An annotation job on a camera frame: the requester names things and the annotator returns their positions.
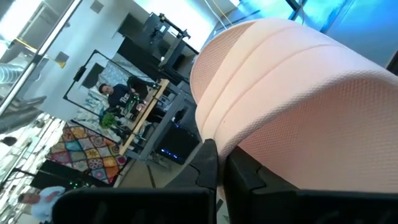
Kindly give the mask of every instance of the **dark t-shirt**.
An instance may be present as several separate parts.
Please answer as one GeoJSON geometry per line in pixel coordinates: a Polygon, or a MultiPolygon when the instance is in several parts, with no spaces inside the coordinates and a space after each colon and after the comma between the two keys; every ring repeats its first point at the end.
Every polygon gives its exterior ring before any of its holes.
{"type": "Polygon", "coordinates": [[[130,89],[122,84],[113,87],[113,93],[108,96],[110,107],[126,107],[127,101],[130,99],[130,89]]]}

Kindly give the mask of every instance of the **cable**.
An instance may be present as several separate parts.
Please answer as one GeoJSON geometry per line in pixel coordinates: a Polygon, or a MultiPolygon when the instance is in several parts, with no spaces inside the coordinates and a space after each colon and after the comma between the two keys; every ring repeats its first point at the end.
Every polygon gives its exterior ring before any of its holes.
{"type": "Polygon", "coordinates": [[[213,0],[213,3],[214,3],[214,5],[216,5],[216,7],[217,7],[218,10],[220,11],[220,13],[222,13],[222,15],[225,17],[225,19],[228,20],[229,24],[230,24],[231,26],[233,26],[234,24],[232,24],[232,22],[230,21],[230,19],[228,19],[228,16],[226,16],[226,15],[224,14],[224,12],[220,9],[220,7],[218,7],[218,5],[217,5],[217,3],[215,2],[215,0],[213,0]]]}
{"type": "Polygon", "coordinates": [[[213,15],[218,19],[218,21],[221,23],[221,25],[223,25],[224,29],[227,29],[226,26],[224,25],[223,21],[221,20],[221,18],[217,16],[217,13],[211,8],[211,6],[207,2],[207,0],[204,0],[204,1],[206,3],[207,7],[209,7],[210,11],[213,13],[213,15]]]}

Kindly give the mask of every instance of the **man in white shirt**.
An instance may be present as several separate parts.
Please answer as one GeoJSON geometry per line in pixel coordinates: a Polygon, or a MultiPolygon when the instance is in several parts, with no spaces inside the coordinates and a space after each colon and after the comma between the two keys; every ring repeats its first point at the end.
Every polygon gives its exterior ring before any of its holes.
{"type": "Polygon", "coordinates": [[[51,222],[52,207],[65,192],[61,186],[47,187],[39,194],[20,194],[18,202],[31,205],[31,215],[40,222],[51,222]]]}

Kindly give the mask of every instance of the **wooden desk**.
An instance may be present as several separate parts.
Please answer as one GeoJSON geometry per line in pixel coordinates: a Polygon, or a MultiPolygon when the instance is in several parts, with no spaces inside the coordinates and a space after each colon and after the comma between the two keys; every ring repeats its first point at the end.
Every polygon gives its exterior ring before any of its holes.
{"type": "Polygon", "coordinates": [[[147,117],[149,116],[149,113],[152,111],[152,109],[154,109],[154,107],[156,106],[158,100],[163,95],[163,92],[169,83],[170,83],[170,81],[168,81],[166,79],[162,79],[159,83],[158,90],[153,89],[150,92],[148,92],[148,95],[145,98],[146,102],[148,102],[148,103],[146,104],[146,106],[143,109],[141,109],[141,111],[138,113],[135,120],[128,124],[128,127],[132,131],[132,133],[130,134],[130,136],[126,140],[126,142],[120,146],[120,148],[119,148],[120,155],[124,155],[124,153],[126,153],[131,142],[134,140],[134,137],[139,134],[139,131],[142,128],[142,125],[144,124],[144,121],[147,119],[147,117]]]}

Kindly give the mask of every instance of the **blue led light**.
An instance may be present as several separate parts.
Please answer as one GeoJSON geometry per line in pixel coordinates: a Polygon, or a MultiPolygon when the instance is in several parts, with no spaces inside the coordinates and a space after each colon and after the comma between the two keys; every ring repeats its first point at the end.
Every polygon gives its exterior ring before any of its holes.
{"type": "Polygon", "coordinates": [[[172,157],[178,159],[178,155],[176,155],[176,154],[174,154],[174,153],[171,153],[171,152],[169,152],[169,151],[166,150],[166,149],[161,149],[160,151],[161,151],[161,152],[164,152],[166,155],[169,155],[169,156],[172,156],[172,157]]]}

